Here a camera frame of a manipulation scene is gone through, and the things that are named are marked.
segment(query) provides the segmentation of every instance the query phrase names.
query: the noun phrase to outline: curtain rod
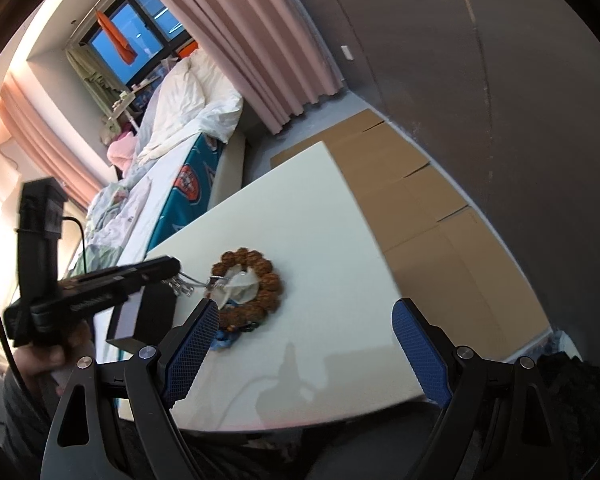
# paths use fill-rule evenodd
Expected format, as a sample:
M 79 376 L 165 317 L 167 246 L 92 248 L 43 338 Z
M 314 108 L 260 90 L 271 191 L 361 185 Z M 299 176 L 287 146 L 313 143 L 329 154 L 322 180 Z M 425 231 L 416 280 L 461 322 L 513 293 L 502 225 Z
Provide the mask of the curtain rod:
M 78 23 L 78 26 L 75 27 L 75 30 L 71 33 L 71 35 L 69 36 L 69 39 L 66 42 L 66 45 L 64 46 L 65 48 L 67 48 L 69 46 L 69 44 L 74 40 L 74 36 L 76 35 L 76 33 L 80 30 L 80 28 L 82 27 L 82 24 L 88 19 L 88 17 L 91 15 L 91 13 L 96 10 L 96 8 L 100 5 L 100 3 L 103 0 L 98 0 L 95 5 L 93 7 L 91 7 L 91 9 L 89 10 L 89 12 L 87 12 L 87 14 L 85 15 L 85 17 L 83 19 L 80 20 L 80 23 Z

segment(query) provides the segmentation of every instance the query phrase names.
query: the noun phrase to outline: window frame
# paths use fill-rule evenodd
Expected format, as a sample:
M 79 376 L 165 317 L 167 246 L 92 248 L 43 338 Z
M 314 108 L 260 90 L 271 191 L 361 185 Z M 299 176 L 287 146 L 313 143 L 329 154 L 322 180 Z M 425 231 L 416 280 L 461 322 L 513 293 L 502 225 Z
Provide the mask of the window frame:
M 169 40 L 167 35 L 162 31 L 162 29 L 155 23 L 154 17 L 148 14 L 140 2 L 138 0 L 115 0 L 106 10 L 103 10 L 105 16 L 110 18 L 120 7 L 124 4 L 129 4 L 131 8 L 136 12 L 136 14 L 140 17 L 144 26 L 151 31 L 151 33 L 155 36 L 156 40 L 162 45 L 162 49 L 159 50 L 138 72 L 136 72 L 129 81 L 125 83 L 126 86 L 131 87 L 133 85 L 139 84 L 143 79 L 145 79 L 151 71 L 160 65 L 161 60 L 169 57 L 169 56 L 178 56 L 177 49 L 183 46 L 187 41 L 191 39 L 189 33 L 184 30 L 178 34 L 172 40 Z M 80 43 L 89 43 L 91 40 L 98 34 L 102 28 L 96 22 L 91 26 L 91 28 L 87 31 L 87 33 L 82 37 Z

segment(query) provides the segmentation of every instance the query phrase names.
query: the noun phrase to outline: blue gripper pad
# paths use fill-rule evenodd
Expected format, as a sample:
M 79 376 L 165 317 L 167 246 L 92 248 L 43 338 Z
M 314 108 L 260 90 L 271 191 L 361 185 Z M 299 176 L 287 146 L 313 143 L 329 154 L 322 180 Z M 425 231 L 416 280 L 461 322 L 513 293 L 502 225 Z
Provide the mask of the blue gripper pad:
M 446 366 L 402 300 L 395 303 L 391 322 L 395 336 L 420 381 L 424 394 L 440 408 L 446 408 L 452 396 Z
M 160 397 L 167 408 L 171 409 L 176 400 L 184 399 L 189 393 L 217 330 L 218 308 L 211 302 L 192 325 L 165 368 L 164 388 Z

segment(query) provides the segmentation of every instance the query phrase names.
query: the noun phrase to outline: hand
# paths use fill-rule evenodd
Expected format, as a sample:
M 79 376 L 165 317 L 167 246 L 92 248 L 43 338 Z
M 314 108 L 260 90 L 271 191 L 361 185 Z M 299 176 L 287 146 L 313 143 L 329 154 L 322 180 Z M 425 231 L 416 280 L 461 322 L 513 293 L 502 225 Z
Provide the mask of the hand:
M 43 347 L 32 344 L 17 348 L 13 353 L 13 358 L 24 383 L 32 395 L 35 397 L 41 395 L 36 381 L 38 375 L 58 370 L 58 368 L 67 364 L 68 360 L 75 359 L 77 362 L 79 356 L 74 356 L 71 349 L 85 344 L 90 339 L 91 330 L 87 322 L 83 320 L 67 338 L 67 347 L 65 348 L 60 345 Z M 60 387 L 56 388 L 56 393 L 61 396 L 62 389 Z

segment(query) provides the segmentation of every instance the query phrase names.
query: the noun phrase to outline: pink pillow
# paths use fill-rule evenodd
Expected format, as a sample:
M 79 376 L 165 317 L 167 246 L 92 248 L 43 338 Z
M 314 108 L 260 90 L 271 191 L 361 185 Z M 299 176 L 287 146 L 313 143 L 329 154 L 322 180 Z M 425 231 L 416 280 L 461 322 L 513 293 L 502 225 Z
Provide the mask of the pink pillow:
M 138 139 L 134 137 L 132 132 L 129 132 L 118 140 L 114 140 L 109 145 L 107 158 L 114 166 L 117 166 L 122 170 L 122 176 L 125 176 L 126 170 L 129 169 L 131 162 L 134 160 L 134 152 L 137 143 Z

